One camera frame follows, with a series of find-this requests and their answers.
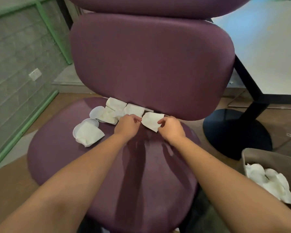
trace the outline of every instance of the green pipe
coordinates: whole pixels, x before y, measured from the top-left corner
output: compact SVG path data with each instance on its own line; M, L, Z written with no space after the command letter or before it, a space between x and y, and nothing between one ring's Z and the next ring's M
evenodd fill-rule
M47 1L47 0L33 0L33 1L28 1L28 2L22 3L20 5L16 5L13 7L2 9L2 10L0 10L0 17L7 15L7 14L10 14L10 13L13 13L15 11L22 10L22 9L30 7L30 6L34 6L36 1L43 2L43 1Z
M72 59L70 57L70 55L68 54L66 48L63 46L62 42L60 41L60 38L58 37L58 35L56 34L56 31L53 29L52 24L50 23L50 20L46 14L46 12L44 11L42 4L39 1L35 2L36 4L36 8L38 9L42 20L44 21L44 23L46 24L50 34L52 35L52 37L54 38L55 42L57 43L59 49L61 50L63 56L66 58L66 61L68 64L72 64Z
M29 121L23 126L23 128L15 135L15 137L5 146L5 148L0 152L0 162L6 157L6 155L11 151L11 149L17 144L22 135L29 129L29 127L35 122L35 120L40 116L40 114L46 109L50 102L58 95L59 91L54 91L43 105L38 109L38 111L29 119Z

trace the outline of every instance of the white table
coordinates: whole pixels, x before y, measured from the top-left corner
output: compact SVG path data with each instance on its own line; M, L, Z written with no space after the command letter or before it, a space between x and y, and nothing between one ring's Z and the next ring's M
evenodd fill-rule
M252 0L212 21L231 37L234 68L254 102L244 112L216 110L204 120L206 138L222 154L240 159L244 148L272 150L256 118L273 104L291 104L291 1Z

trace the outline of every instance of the trash bin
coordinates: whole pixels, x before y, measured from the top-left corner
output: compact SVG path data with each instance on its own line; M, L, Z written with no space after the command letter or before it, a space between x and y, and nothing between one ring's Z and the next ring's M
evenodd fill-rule
M272 168L278 173L282 173L288 183L291 191L291 157L278 153L246 148L242 152L242 158L238 171L246 176L246 164L258 163L264 168Z

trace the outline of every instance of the white wall outlet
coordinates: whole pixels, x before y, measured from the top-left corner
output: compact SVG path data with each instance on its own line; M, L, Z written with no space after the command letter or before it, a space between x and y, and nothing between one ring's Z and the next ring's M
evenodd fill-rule
M42 75L41 71L36 68L35 70L33 70L30 74L29 77L32 79L32 81L35 81L36 79L38 79L40 76Z

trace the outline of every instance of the purple cushion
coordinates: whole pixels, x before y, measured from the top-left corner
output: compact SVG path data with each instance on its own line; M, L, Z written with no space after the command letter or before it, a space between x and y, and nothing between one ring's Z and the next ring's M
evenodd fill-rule
M70 38L91 90L184 120L215 110L235 59L229 35L203 20L91 13Z
M71 0L94 12L207 19L226 15L249 0Z
M39 129L28 150L29 171L39 185L99 143L85 148L72 131L94 107L105 104L104 98L79 100ZM114 133L114 127L99 124L105 133L100 142ZM184 124L183 128L199 144L196 135ZM119 233L169 233L186 216L196 187L180 154L159 133L141 125L117 155L88 215Z

